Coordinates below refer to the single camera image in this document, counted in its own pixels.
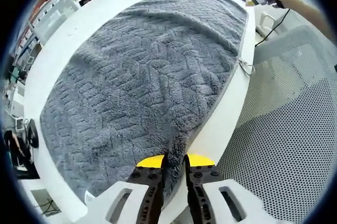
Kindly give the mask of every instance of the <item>human arm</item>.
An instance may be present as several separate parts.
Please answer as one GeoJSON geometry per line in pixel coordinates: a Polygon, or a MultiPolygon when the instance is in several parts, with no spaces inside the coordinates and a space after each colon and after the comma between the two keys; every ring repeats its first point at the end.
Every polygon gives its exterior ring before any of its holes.
{"type": "Polygon", "coordinates": [[[335,41],[335,36],[324,15],[317,8],[309,6],[302,0],[280,0],[285,8],[290,8],[303,16],[308,22],[314,25],[322,34],[331,41],[335,41]]]}
{"type": "Polygon", "coordinates": [[[18,141],[18,139],[16,137],[16,134],[12,133],[12,136],[13,136],[13,139],[14,139],[16,145],[17,145],[17,148],[19,149],[19,152],[23,155],[23,152],[22,152],[22,150],[20,148],[20,144],[19,144],[19,141],[18,141]]]}

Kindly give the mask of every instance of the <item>cable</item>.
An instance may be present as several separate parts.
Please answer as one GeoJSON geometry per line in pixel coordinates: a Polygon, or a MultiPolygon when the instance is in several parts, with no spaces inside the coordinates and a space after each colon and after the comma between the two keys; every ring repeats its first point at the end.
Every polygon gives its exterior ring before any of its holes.
{"type": "Polygon", "coordinates": [[[258,42],[257,44],[255,44],[255,47],[259,46],[261,43],[263,43],[264,41],[266,41],[266,39],[269,37],[269,35],[270,35],[271,33],[273,33],[273,31],[283,23],[283,21],[284,21],[286,15],[289,13],[289,11],[290,11],[290,9],[288,9],[288,11],[287,11],[287,12],[285,13],[285,15],[283,16],[282,20],[281,20],[275,27],[273,27],[273,29],[272,29],[272,30],[265,36],[265,38],[264,38],[262,41],[260,41],[260,42],[258,42]]]}
{"type": "Polygon", "coordinates": [[[49,211],[50,207],[52,207],[52,203],[53,203],[53,202],[54,202],[53,200],[51,200],[51,201],[49,202],[49,206],[48,206],[47,210],[45,210],[41,215],[44,215],[44,214],[46,214],[46,213],[49,211]]]}
{"type": "Polygon", "coordinates": [[[273,27],[273,29],[265,36],[265,38],[263,38],[260,42],[258,42],[257,44],[255,44],[255,47],[259,46],[261,43],[263,43],[264,41],[267,40],[267,38],[270,36],[270,34],[273,33],[273,31],[275,31],[275,29],[277,29],[277,27],[279,27],[283,23],[285,17],[289,13],[289,11],[290,11],[290,9],[287,10],[287,12],[283,16],[282,20],[275,27],[273,27]]]}
{"type": "Polygon", "coordinates": [[[49,211],[45,211],[43,213],[43,215],[45,215],[46,213],[59,213],[59,212],[61,212],[61,210],[59,210],[59,209],[52,209],[52,210],[49,210],[49,211]]]}
{"type": "Polygon", "coordinates": [[[50,199],[50,198],[47,198],[47,200],[48,200],[48,202],[47,203],[45,203],[45,204],[42,204],[42,205],[38,205],[38,206],[35,206],[34,208],[37,208],[37,207],[44,207],[44,206],[47,206],[48,204],[51,204],[52,202],[53,202],[53,200],[52,199],[50,199]]]}

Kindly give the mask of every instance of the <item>cord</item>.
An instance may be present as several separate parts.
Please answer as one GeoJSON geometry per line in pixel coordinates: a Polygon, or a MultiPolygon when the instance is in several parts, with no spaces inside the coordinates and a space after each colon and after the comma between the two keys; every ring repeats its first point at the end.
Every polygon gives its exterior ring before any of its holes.
{"type": "Polygon", "coordinates": [[[41,215],[45,215],[46,213],[59,213],[59,212],[61,212],[59,209],[54,209],[54,208],[51,209],[54,201],[52,199],[48,199],[48,200],[49,200],[48,203],[45,203],[45,204],[42,204],[42,205],[39,205],[39,206],[35,207],[35,208],[44,207],[44,206],[48,205],[47,209],[45,211],[43,211],[43,213],[41,215]]]}
{"type": "Polygon", "coordinates": [[[275,31],[275,29],[277,29],[277,27],[279,27],[283,23],[285,17],[289,13],[289,11],[290,11],[290,9],[287,10],[287,12],[283,16],[282,20],[275,27],[273,27],[273,29],[265,36],[265,38],[263,38],[260,42],[258,42],[257,44],[255,44],[255,47],[259,46],[261,43],[263,43],[264,41],[267,40],[267,38],[270,36],[270,34],[273,33],[273,31],[275,31]]]}

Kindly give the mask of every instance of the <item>white mesh surface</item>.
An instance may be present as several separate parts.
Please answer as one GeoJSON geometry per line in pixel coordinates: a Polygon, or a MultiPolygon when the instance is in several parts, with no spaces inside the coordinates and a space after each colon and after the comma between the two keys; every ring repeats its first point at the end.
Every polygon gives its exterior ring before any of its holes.
{"type": "Polygon", "coordinates": [[[300,223],[337,161],[337,73],[306,27],[255,50],[255,74],[218,169],[264,202],[274,218],[300,223]]]}

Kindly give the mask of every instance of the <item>gray towel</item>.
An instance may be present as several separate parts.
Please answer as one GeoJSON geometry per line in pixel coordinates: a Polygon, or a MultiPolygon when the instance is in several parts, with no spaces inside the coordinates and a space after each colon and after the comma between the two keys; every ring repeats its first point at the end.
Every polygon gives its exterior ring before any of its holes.
{"type": "Polygon", "coordinates": [[[81,200],[163,153],[171,191],[237,65],[246,16],[231,0],[144,0],[81,45],[41,113],[47,148],[81,200]]]}

